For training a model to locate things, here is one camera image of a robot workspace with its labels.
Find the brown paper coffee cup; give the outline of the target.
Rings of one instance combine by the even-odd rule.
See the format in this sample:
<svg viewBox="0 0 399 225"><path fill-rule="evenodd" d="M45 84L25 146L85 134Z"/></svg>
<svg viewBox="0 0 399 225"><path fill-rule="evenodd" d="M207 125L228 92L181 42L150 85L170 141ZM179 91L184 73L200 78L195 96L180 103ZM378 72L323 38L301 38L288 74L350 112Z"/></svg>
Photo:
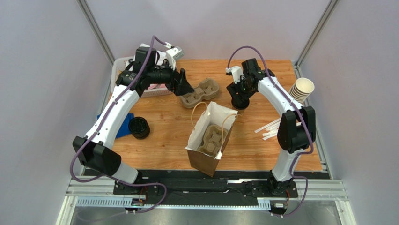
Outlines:
<svg viewBox="0 0 399 225"><path fill-rule="evenodd" d="M232 106L232 109L236 110L238 115L244 114L244 112L245 112L245 110L247 108L248 107L235 107L235 106Z"/></svg>

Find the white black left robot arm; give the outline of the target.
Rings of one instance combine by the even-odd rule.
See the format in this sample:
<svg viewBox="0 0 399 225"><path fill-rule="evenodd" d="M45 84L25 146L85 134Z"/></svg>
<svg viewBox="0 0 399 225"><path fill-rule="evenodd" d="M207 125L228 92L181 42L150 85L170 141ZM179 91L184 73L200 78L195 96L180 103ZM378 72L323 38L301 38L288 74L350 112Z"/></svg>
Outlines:
<svg viewBox="0 0 399 225"><path fill-rule="evenodd" d="M139 172L122 162L121 156L112 150L116 135L131 108L152 84L163 84L176 96L193 93L185 70L177 71L176 61L184 55L178 46L165 52L165 59L156 49L139 47L134 58L124 58L126 68L116 77L112 97L94 126L84 137L75 137L73 148L82 166L102 175L133 184Z"/></svg>

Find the single cardboard cup carrier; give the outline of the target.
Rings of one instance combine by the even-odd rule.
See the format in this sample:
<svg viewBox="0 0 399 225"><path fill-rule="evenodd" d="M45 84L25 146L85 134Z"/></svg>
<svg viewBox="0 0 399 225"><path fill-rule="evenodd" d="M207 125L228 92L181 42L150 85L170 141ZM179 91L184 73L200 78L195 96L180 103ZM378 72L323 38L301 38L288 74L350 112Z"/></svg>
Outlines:
<svg viewBox="0 0 399 225"><path fill-rule="evenodd" d="M215 124L209 125L203 136L202 144L197 151L216 157L223 146L227 134L227 129Z"/></svg>

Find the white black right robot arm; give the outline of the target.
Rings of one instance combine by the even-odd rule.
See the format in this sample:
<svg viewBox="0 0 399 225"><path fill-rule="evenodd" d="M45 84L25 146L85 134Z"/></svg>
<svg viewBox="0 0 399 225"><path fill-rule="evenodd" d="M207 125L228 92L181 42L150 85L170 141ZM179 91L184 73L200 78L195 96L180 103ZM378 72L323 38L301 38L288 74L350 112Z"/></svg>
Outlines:
<svg viewBox="0 0 399 225"><path fill-rule="evenodd" d="M313 146L316 112L311 106L304 107L291 97L274 73L267 68L261 69L256 59L245 60L241 66L227 67L225 72L233 77L227 90L234 109L244 112L250 104L250 97L259 92L281 117L277 132L281 150L266 186L270 195L280 196L293 182L293 170L299 157Z"/></svg>

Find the brown paper bag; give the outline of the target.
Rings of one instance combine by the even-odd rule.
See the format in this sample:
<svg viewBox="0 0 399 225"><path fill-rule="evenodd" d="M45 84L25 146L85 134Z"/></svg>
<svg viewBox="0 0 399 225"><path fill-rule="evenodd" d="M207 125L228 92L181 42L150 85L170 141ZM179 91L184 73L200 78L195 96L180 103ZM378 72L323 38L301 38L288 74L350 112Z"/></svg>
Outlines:
<svg viewBox="0 0 399 225"><path fill-rule="evenodd" d="M187 146L192 168L213 177L228 144L238 111L216 102L205 104L206 109L192 126Z"/></svg>

